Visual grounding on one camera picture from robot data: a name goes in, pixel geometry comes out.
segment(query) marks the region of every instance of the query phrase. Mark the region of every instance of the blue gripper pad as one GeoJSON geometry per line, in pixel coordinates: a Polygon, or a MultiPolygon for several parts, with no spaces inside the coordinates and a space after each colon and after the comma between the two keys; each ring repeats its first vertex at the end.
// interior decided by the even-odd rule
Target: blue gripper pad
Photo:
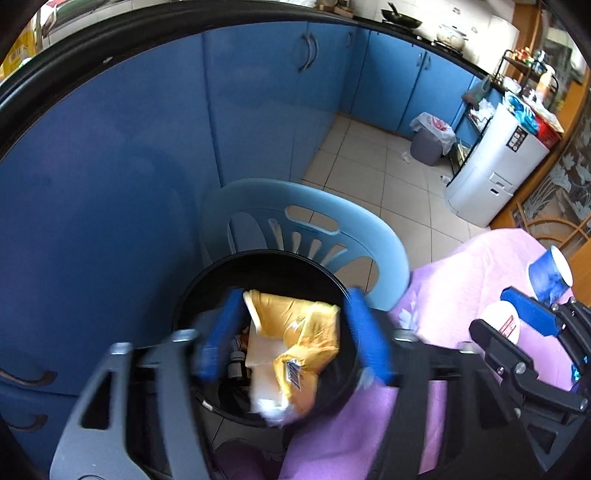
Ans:
{"type": "Polygon", "coordinates": [[[194,375],[214,381],[225,371],[230,343],[239,332],[246,314],[243,292],[241,288],[232,290],[221,308],[200,313],[195,320],[194,328],[205,335],[205,340],[196,345],[193,354],[191,372],[194,375]]]}
{"type": "Polygon", "coordinates": [[[388,385],[394,377],[390,341],[366,305],[360,289],[349,289],[345,313],[363,365],[370,368],[377,378],[388,385]]]}
{"type": "Polygon", "coordinates": [[[515,287],[503,290],[501,300],[512,303],[519,318],[545,337],[557,336],[560,333],[556,325],[556,315],[515,287]]]}

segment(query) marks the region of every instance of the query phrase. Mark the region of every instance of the light blue plastic chair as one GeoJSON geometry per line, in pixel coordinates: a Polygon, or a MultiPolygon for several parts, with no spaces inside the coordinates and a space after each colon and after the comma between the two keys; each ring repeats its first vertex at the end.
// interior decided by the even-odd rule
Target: light blue plastic chair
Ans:
{"type": "Polygon", "coordinates": [[[244,212],[251,215],[261,228],[267,248],[294,252],[293,232],[298,232],[301,240],[295,253],[324,265],[332,273],[356,258],[374,259],[378,264],[379,279],[367,300],[376,309],[389,311],[408,287],[408,258],[392,229],[373,213],[328,192],[280,180],[237,180],[214,192],[204,210],[203,237],[212,261],[233,253],[228,223],[232,215],[244,212]],[[290,218],[286,211],[291,205],[334,219],[338,230],[328,232],[290,218]],[[283,248],[275,236],[276,232],[282,237],[283,248]],[[310,255],[315,239],[320,241],[320,248],[310,255]],[[345,249],[326,258],[339,244],[345,249]]]}

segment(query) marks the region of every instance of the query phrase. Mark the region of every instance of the grey trash bin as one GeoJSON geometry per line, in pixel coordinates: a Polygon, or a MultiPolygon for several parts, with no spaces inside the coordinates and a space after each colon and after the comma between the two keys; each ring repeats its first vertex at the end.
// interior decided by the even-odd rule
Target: grey trash bin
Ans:
{"type": "Polygon", "coordinates": [[[413,143],[410,145],[410,154],[419,162],[431,167],[443,154],[443,147],[435,135],[426,128],[421,128],[414,134],[413,143]]]}

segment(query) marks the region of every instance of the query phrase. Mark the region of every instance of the tiled floor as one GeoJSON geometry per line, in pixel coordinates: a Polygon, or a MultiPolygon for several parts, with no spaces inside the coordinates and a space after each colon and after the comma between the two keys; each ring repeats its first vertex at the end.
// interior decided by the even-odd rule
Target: tiled floor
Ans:
{"type": "MultiPolygon", "coordinates": [[[[407,251],[411,269],[440,260],[458,245],[484,229],[454,215],[443,200],[441,176],[451,177],[451,167],[441,161],[434,167],[402,155],[410,142],[345,116],[337,116],[318,150],[303,183],[355,202],[379,215],[407,251]]],[[[335,222],[305,209],[291,216],[327,227],[335,222]]],[[[370,290],[377,268],[369,258],[347,265],[337,276],[347,285],[370,290]]]]}

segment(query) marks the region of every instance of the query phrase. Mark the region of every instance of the trash can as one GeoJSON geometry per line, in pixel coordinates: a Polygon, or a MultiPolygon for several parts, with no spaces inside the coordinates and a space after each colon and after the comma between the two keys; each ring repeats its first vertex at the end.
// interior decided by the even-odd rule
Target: trash can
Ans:
{"type": "MultiPolygon", "coordinates": [[[[280,250],[240,252],[205,269],[181,297],[174,314],[174,328],[193,327],[197,315],[220,306],[230,288],[256,289],[295,299],[323,301],[340,307],[339,353],[320,373],[311,412],[296,424],[321,414],[339,411],[355,391],[360,370],[357,348],[343,309],[347,289],[328,270],[301,255],[280,250]]],[[[243,325],[250,325],[245,315],[243,325]]],[[[240,424],[267,427],[250,412],[248,393],[231,389],[223,381],[206,383],[195,377],[192,392],[207,408],[240,424]]]]}
{"type": "Polygon", "coordinates": [[[422,128],[413,137],[410,154],[419,162],[432,167],[443,155],[443,147],[435,135],[422,128]]]}
{"type": "Polygon", "coordinates": [[[456,134],[443,120],[423,112],[410,122],[416,132],[410,147],[411,155],[421,163],[435,165],[442,155],[447,155],[456,142],[456,134]]]}

